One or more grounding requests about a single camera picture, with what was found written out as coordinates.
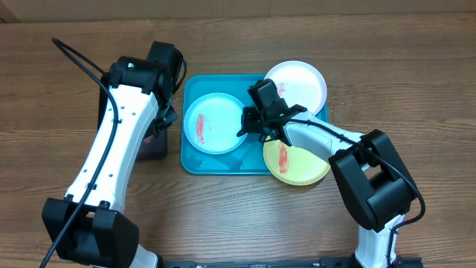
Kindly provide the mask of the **light blue plate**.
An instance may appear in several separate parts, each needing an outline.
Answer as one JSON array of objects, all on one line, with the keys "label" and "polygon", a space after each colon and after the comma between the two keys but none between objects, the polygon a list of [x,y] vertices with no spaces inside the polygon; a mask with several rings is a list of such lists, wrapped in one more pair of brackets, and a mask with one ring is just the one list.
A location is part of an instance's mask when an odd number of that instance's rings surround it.
[{"label": "light blue plate", "polygon": [[232,95],[210,93],[191,103],[184,115],[183,130],[197,150],[207,154],[229,153],[240,146],[246,134],[241,117],[244,104]]}]

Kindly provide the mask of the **yellow plate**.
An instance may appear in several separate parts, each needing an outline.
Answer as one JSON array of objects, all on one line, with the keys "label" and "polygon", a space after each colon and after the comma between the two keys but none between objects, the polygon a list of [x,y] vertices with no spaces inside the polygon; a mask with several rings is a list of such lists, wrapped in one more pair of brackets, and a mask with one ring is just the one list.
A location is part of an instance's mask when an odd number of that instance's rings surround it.
[{"label": "yellow plate", "polygon": [[263,158],[271,174],[290,185],[311,185],[323,179],[330,165],[307,150],[290,147],[268,136]]}]

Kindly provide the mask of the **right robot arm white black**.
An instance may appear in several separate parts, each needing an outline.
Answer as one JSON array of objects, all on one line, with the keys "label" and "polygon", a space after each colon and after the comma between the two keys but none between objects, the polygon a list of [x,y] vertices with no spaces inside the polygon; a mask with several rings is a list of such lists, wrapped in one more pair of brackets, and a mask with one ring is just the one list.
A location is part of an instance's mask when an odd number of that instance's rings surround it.
[{"label": "right robot arm white black", "polygon": [[328,124],[304,107],[276,104],[246,107],[241,134],[258,133],[264,143],[279,139],[328,161],[341,198],[359,225],[350,257],[321,258],[317,267],[422,267],[421,258],[395,253],[401,227],[414,200],[423,202],[416,183],[386,134],[353,133]]}]

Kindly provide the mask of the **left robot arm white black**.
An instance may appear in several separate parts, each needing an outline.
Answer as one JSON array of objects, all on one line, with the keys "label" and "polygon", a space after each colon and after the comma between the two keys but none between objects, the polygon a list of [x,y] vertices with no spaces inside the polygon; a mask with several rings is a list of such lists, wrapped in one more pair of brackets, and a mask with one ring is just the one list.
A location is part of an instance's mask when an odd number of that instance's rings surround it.
[{"label": "left robot arm white black", "polygon": [[93,267],[162,267],[160,255],[139,243],[124,216],[126,189],[143,140],[176,119],[171,107],[180,66],[121,57],[97,79],[106,106],[82,170],[61,199],[49,198],[42,220],[53,254]]}]

